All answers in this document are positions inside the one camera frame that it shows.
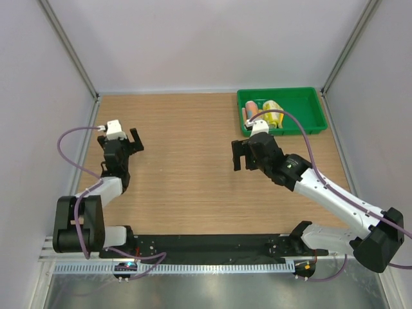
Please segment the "blue polka dot towel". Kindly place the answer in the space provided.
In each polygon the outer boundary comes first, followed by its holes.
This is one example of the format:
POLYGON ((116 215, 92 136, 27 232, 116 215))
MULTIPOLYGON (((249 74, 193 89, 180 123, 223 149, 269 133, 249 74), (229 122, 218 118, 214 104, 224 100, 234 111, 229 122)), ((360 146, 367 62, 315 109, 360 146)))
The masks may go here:
POLYGON ((241 108, 241 115, 243 123, 246 124, 253 116, 257 115, 259 112, 262 112, 262 109, 258 108, 258 105, 250 100, 245 103, 245 106, 241 108))

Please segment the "yellow green patterned towel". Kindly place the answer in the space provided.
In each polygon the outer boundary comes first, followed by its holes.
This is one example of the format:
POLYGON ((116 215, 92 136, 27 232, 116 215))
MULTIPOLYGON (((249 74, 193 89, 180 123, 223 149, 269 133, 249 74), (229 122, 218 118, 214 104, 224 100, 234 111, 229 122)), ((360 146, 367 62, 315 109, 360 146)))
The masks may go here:
MULTIPOLYGON (((280 110, 283 108, 274 100, 267 100, 262 105, 262 111, 268 110, 280 110)), ((268 112, 262 115, 263 120, 268 124, 271 129, 282 129, 283 128, 283 117, 284 114, 280 112, 268 112)))

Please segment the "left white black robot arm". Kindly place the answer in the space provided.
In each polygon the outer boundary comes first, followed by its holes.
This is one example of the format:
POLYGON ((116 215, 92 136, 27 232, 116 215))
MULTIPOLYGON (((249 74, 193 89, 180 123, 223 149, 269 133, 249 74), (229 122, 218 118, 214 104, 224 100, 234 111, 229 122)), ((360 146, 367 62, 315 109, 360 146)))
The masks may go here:
POLYGON ((123 258, 135 253, 136 241, 127 236, 127 227, 105 228, 103 215, 103 208, 129 187, 129 157, 144 150, 137 129, 130 129, 130 133, 133 140, 121 129, 110 129, 108 125, 76 127, 64 132, 57 140, 57 150, 65 161, 97 179, 83 192, 57 200, 52 237, 53 249, 57 253, 81 252, 88 259, 92 252, 104 249, 106 240, 108 246, 114 246, 123 258), (66 135, 86 129, 105 132, 97 138, 104 152, 101 174, 73 162, 62 152, 61 142, 66 135))

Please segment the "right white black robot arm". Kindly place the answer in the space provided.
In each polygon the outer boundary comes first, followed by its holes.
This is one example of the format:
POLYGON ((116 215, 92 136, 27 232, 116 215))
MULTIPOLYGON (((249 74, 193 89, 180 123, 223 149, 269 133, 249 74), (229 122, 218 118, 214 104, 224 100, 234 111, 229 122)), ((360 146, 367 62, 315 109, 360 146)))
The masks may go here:
POLYGON ((325 249, 353 256, 368 270, 382 273, 404 243, 403 214, 391 207, 384 211, 335 185, 315 165, 298 154, 284 154, 274 137, 257 133, 231 143, 234 170, 245 159, 248 170, 260 170, 273 183, 305 196, 348 225, 347 229, 306 223, 290 238, 290 248, 299 255, 325 249))

